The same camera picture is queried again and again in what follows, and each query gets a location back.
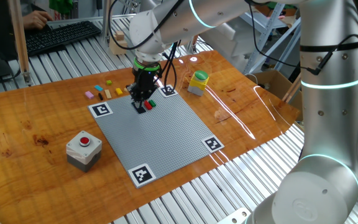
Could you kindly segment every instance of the emergency stop button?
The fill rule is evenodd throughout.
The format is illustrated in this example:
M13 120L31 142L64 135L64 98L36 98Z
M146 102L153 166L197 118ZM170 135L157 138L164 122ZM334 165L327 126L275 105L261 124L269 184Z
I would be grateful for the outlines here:
M89 146L90 143L91 143L91 140L87 137L82 137L80 139L80 146L82 146L82 147Z

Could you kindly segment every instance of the blue lego brick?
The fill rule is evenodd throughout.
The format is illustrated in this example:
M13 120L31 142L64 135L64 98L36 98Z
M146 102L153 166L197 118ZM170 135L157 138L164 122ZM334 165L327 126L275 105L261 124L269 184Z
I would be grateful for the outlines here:
M101 87L98 86L98 85L94 86L94 88L97 89L98 91L102 91L102 90L103 90L103 88L101 88Z

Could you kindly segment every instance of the red lego brick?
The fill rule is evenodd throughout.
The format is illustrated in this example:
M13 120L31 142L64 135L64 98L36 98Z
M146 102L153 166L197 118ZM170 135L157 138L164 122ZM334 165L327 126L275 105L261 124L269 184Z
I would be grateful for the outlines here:
M150 105L150 103L149 103L148 101L144 101L144 106L145 106L148 110L153 109L152 105Z

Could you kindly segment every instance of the black keyboard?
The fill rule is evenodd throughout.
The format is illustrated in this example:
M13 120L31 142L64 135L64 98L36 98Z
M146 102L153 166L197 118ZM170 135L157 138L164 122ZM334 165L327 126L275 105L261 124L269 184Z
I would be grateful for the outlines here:
M29 56L34 56L47 49L100 33L101 30L93 25L92 22L83 21L37 34L26 35L27 53Z

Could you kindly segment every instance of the gray lego baseplate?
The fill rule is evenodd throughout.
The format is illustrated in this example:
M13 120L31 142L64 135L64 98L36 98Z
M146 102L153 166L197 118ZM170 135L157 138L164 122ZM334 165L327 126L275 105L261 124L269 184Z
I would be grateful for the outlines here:
M150 100L142 114L130 96L88 107L137 188L224 147L180 95Z

